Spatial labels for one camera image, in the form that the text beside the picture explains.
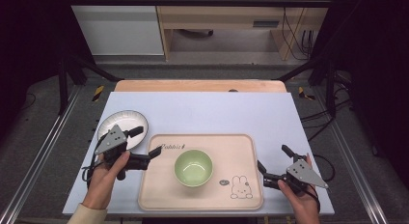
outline light green bowl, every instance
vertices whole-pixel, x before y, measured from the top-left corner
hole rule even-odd
[[[197,187],[206,183],[213,173],[210,157],[200,150],[189,150],[175,162],[175,175],[180,183]]]

